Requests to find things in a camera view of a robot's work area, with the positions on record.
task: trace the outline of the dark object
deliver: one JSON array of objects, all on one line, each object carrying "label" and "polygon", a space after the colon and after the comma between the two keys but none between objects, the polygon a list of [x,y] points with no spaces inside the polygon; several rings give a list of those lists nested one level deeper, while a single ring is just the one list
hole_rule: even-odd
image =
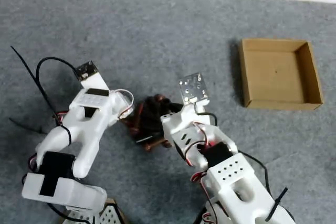
[{"label": "dark object", "polygon": [[42,60],[40,60],[40,62],[37,64],[36,74],[34,76],[33,73],[32,73],[32,71],[30,70],[29,66],[27,65],[26,61],[22,58],[22,56],[15,50],[14,47],[11,46],[11,48],[14,50],[14,52],[16,53],[16,55],[19,57],[19,59],[21,60],[21,62],[25,66],[25,68],[27,69],[29,75],[31,76],[31,78],[35,82],[36,86],[40,90],[43,98],[45,99],[45,101],[47,102],[47,104],[49,105],[49,107],[51,108],[51,110],[53,111],[54,116],[55,116],[55,120],[57,121],[57,124],[60,125],[63,129],[65,129],[67,131],[67,133],[69,135],[69,145],[70,145],[71,142],[72,142],[70,131],[65,126],[62,125],[62,122],[60,121],[59,117],[57,116],[57,113],[56,113],[54,105],[50,101],[49,96],[44,91],[44,89],[43,89],[43,87],[41,85],[41,82],[40,82],[40,79],[39,79],[39,73],[40,73],[40,68],[41,68],[42,63],[45,62],[45,61],[47,61],[47,60],[57,60],[57,61],[60,61],[60,62],[62,62],[64,64],[68,65],[74,72],[76,71],[76,69],[74,68],[73,65],[71,65],[69,62],[67,62],[67,61],[65,61],[63,59],[59,59],[59,58],[56,58],[56,57],[46,57],[46,58],[43,58]]},{"label": "dark object", "polygon": [[223,142],[205,148],[201,150],[201,153],[207,159],[209,168],[233,156],[232,152],[229,151],[228,147]]},{"label": "dark object", "polygon": [[109,93],[110,91],[106,89],[88,89],[88,91],[86,91],[86,94],[96,94],[103,97],[108,97]]},{"label": "dark object", "polygon": [[38,174],[45,175],[40,195],[54,196],[58,178],[74,179],[71,169],[74,160],[75,156],[71,154],[46,152],[38,171]]},{"label": "dark object", "polygon": [[268,215],[267,218],[265,219],[265,222],[268,222],[268,221],[272,218],[272,216],[273,216],[275,210],[277,209],[278,205],[280,204],[281,199],[283,198],[283,196],[285,195],[285,193],[286,193],[287,191],[288,191],[288,188],[285,187],[284,190],[282,191],[282,193],[280,194],[280,196],[279,196],[278,198],[275,199],[274,206],[272,207],[271,212],[269,213],[269,215]]},{"label": "dark object", "polygon": [[85,117],[86,118],[91,118],[96,110],[97,110],[97,108],[84,107]]},{"label": "dark object", "polygon": [[88,61],[75,69],[75,74],[79,81],[84,81],[95,73],[98,73],[98,69],[92,61]]},{"label": "dark object", "polygon": [[146,151],[163,145],[172,145],[163,137],[163,127],[160,120],[162,115],[179,112],[183,105],[171,102],[162,94],[147,97],[140,103],[133,116],[121,121],[130,129],[135,142],[144,146]]}]

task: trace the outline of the gray carpet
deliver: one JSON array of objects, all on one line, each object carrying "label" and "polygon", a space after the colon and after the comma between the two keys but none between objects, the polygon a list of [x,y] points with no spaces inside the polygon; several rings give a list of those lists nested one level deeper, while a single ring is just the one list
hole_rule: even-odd
[{"label": "gray carpet", "polygon": [[[294,38],[312,42],[325,103],[316,111],[242,107],[236,43],[242,38]],[[74,65],[93,60],[111,89],[137,100],[164,93],[180,102],[179,77],[201,71],[209,111],[243,151],[266,163],[274,195],[297,223],[336,219],[336,5],[273,0],[0,0],[0,218],[2,223],[56,223],[40,202],[21,197],[26,160],[43,135],[8,117],[50,130],[51,112],[17,48],[34,68],[45,56]],[[55,62],[43,65],[43,85],[66,109],[80,85]],[[78,146],[69,151],[78,150]],[[251,162],[261,181],[262,170]],[[133,223],[192,223],[205,202],[189,182],[193,169],[175,149],[146,153],[125,127],[108,129],[85,183],[103,187]]]}]

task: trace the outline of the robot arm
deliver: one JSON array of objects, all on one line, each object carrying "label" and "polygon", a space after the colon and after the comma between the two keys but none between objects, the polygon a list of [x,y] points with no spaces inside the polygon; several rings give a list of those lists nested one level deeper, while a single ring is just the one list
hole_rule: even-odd
[{"label": "robot arm", "polygon": [[[87,176],[104,131],[132,112],[134,98],[127,90],[109,90],[92,61],[77,68],[76,74],[83,89],[71,102],[62,125],[36,147],[37,172],[28,173],[22,195],[68,209],[99,212],[107,198],[105,190],[82,185],[77,178]],[[129,92],[132,101],[121,91]],[[74,142],[82,144],[77,156],[60,153]]]},{"label": "robot arm", "polygon": [[[275,200],[256,177],[236,144],[209,115],[200,115],[209,103],[201,74],[180,81],[183,109],[161,117],[164,137],[174,143],[181,157],[202,174],[201,185],[213,198],[206,208],[211,223],[267,223]],[[287,211],[277,206],[268,223],[295,224]]]}]

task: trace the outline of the black wire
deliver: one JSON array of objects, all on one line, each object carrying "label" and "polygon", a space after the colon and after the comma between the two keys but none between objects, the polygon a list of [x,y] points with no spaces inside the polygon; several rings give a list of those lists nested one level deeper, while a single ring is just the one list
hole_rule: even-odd
[{"label": "black wire", "polygon": [[24,185],[25,184],[25,178],[27,177],[27,173],[25,175],[23,175],[22,179],[21,179],[21,183]]},{"label": "black wire", "polygon": [[265,170],[265,184],[266,184],[266,190],[268,191],[268,193],[270,194],[270,196],[273,198],[272,193],[271,193],[271,189],[269,187],[269,181],[268,181],[268,170],[267,167],[258,159],[256,159],[255,157],[242,152],[241,150],[238,150],[240,153],[242,153],[244,156],[247,156],[249,158],[251,158],[252,160],[254,160],[255,162],[257,162],[264,170]]},{"label": "black wire", "polygon": [[184,152],[184,157],[187,158],[187,153],[191,149],[191,147],[193,147],[195,144],[199,144],[199,143],[205,143],[205,140],[198,140],[198,141],[190,144]]},{"label": "black wire", "polygon": [[279,196],[278,198],[276,198],[276,200],[275,200],[275,202],[274,202],[274,205],[273,205],[273,207],[272,207],[272,209],[271,209],[271,212],[269,213],[269,215],[268,215],[267,218],[265,219],[265,222],[268,222],[268,221],[272,218],[272,216],[273,216],[275,210],[277,210],[277,207],[278,207],[278,205],[280,204],[281,199],[283,198],[283,196],[285,195],[285,193],[286,193],[287,191],[288,191],[288,188],[285,187],[284,190],[282,191],[282,193],[280,194],[280,196]]},{"label": "black wire", "polygon": [[216,224],[218,224],[218,219],[217,219],[217,214],[216,214],[216,212],[215,212],[215,208],[214,208],[214,206],[213,206],[212,203],[211,203],[211,200],[210,200],[210,197],[209,197],[209,195],[208,195],[208,192],[206,191],[204,185],[202,184],[202,181],[201,181],[201,187],[202,187],[203,191],[205,192],[205,196],[206,196],[206,198],[207,198],[207,200],[208,200],[208,202],[209,202],[209,204],[210,204],[210,206],[211,206],[211,208],[212,208],[212,211],[214,212],[215,219],[216,219]]},{"label": "black wire", "polygon": [[57,60],[57,61],[60,61],[60,62],[62,62],[64,64],[68,65],[73,70],[73,72],[76,73],[75,67],[72,64],[70,64],[69,62],[67,62],[66,60],[63,60],[63,59],[60,59],[60,58],[57,58],[57,57],[46,57],[46,58],[43,58],[42,60],[40,60],[40,62],[37,64],[37,67],[36,67],[35,78],[36,78],[36,80],[38,80],[38,82],[40,82],[39,81],[39,75],[40,75],[41,65],[42,65],[43,62],[45,62],[47,60]]},{"label": "black wire", "polygon": [[46,60],[58,60],[66,65],[68,65],[73,71],[76,71],[76,69],[74,68],[73,65],[71,65],[69,62],[56,58],[56,57],[46,57],[43,58],[42,60],[40,60],[40,62],[37,64],[36,67],[36,76],[34,77],[32,71],[30,70],[29,66],[27,65],[26,61],[23,59],[23,57],[15,50],[15,48],[13,46],[11,46],[11,48],[14,50],[14,52],[17,54],[17,56],[20,58],[20,60],[22,61],[23,65],[26,67],[28,73],[30,74],[31,78],[34,80],[36,86],[38,87],[38,89],[40,90],[42,96],[44,97],[45,101],[47,102],[47,104],[49,105],[49,107],[51,108],[51,110],[54,113],[55,116],[55,120],[58,122],[58,124],[67,131],[68,135],[69,135],[69,145],[72,143],[72,139],[71,139],[71,133],[69,131],[68,128],[66,128],[65,126],[62,125],[62,122],[60,121],[59,117],[57,116],[57,112],[55,107],[53,106],[52,102],[50,101],[47,93],[45,92],[45,90],[43,89],[41,83],[40,83],[40,79],[39,79],[39,72],[40,72],[40,68],[43,62],[45,62]]},{"label": "black wire", "polygon": [[197,112],[197,105],[196,105],[196,103],[195,103],[195,105],[194,105],[194,109],[195,109],[195,113],[196,113],[196,115],[210,115],[210,116],[212,116],[212,117],[214,118],[214,120],[215,120],[214,125],[215,125],[215,126],[218,126],[218,118],[217,118],[217,116],[216,116],[214,113],[210,113],[210,112],[202,112],[202,113],[198,113],[198,112]]},{"label": "black wire", "polygon": [[76,219],[76,218],[73,218],[73,217],[69,217],[65,214],[63,214],[61,211],[59,211],[53,204],[51,203],[47,203],[47,205],[52,209],[52,211],[54,211],[55,213],[57,213],[59,216],[61,216],[62,218],[64,219],[67,219],[67,220],[70,220],[70,221],[74,221],[74,222],[84,222],[86,224],[91,224],[88,220],[83,220],[83,219]]},{"label": "black wire", "polygon": [[214,113],[210,113],[210,112],[202,112],[202,113],[196,113],[197,115],[210,115],[215,119],[215,126],[218,126],[218,119],[217,116]]},{"label": "black wire", "polygon": [[[241,150],[238,150],[238,152],[240,152],[240,153],[242,153],[244,156],[247,156],[247,157],[249,157],[249,158],[251,158],[252,160],[254,160],[255,162],[257,162],[264,170],[265,170],[265,184],[266,184],[266,190],[268,191],[268,193],[270,194],[270,196],[273,198],[273,196],[272,196],[272,193],[271,193],[271,190],[270,190],[270,187],[269,187],[269,181],[268,181],[268,171],[267,171],[267,167],[260,161],[260,160],[258,160],[257,158],[255,158],[255,157],[253,157],[253,156],[251,156],[251,155],[249,155],[249,154],[247,154],[247,153],[245,153],[245,152],[242,152]],[[280,200],[281,200],[281,198],[283,197],[283,195],[286,193],[286,188],[282,191],[282,193],[280,194],[280,196],[278,197],[278,199],[280,198]],[[295,218],[294,218],[294,216],[292,215],[292,213],[289,211],[289,210],[287,210],[286,208],[285,208],[285,210],[286,210],[286,212],[289,214],[289,216],[293,219],[293,221],[295,221]]]}]

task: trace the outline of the cardboard box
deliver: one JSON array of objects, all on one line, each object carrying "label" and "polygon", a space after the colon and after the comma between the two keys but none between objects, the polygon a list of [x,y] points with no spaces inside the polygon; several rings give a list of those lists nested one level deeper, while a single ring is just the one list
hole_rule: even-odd
[{"label": "cardboard box", "polygon": [[314,110],[323,104],[309,42],[243,39],[239,54],[245,107]]}]

